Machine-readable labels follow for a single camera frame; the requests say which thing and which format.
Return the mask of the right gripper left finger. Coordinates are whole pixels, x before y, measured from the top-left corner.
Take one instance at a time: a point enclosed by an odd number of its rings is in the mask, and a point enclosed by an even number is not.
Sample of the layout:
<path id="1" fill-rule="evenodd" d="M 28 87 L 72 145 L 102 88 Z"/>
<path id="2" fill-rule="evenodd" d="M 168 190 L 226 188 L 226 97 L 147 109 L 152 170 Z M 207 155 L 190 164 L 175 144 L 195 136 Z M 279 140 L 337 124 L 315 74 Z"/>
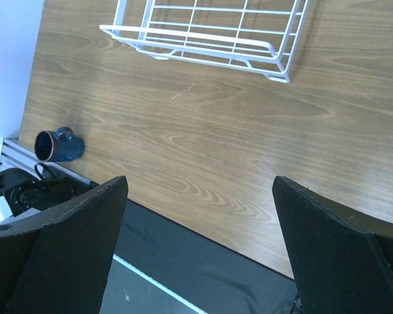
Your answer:
<path id="1" fill-rule="evenodd" d="M 127 195 L 118 176 L 0 224 L 0 313 L 98 313 Z"/>

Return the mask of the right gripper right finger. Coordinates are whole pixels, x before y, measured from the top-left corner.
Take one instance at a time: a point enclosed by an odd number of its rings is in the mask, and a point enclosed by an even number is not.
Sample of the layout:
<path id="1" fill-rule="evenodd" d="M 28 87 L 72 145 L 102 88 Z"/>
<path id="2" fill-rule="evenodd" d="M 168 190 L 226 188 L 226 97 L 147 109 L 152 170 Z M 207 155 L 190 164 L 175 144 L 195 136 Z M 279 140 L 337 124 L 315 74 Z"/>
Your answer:
<path id="1" fill-rule="evenodd" d="M 393 313 L 393 223 L 284 176 L 272 194 L 303 313 Z"/>

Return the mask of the small dark blue mug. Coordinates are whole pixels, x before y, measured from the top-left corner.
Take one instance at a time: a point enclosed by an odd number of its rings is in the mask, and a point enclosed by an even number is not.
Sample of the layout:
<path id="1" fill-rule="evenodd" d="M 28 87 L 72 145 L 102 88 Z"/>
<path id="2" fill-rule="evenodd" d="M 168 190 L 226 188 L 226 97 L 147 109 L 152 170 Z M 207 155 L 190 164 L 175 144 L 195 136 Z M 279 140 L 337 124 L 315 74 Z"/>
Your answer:
<path id="1" fill-rule="evenodd" d="M 69 127 L 41 131 L 34 143 L 34 153 L 42 162 L 72 162 L 82 157 L 85 143 Z"/>

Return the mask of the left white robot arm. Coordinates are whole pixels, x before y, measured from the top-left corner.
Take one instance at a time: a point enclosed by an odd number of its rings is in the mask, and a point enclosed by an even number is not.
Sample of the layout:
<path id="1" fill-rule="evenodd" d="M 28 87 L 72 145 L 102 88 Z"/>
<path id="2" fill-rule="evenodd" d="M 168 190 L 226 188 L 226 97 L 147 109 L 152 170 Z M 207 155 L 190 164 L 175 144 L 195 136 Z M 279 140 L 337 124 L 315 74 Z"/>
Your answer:
<path id="1" fill-rule="evenodd" d="M 0 224 L 44 211 L 98 185 L 43 163 L 34 170 L 35 175 L 18 167 L 0 171 Z"/>

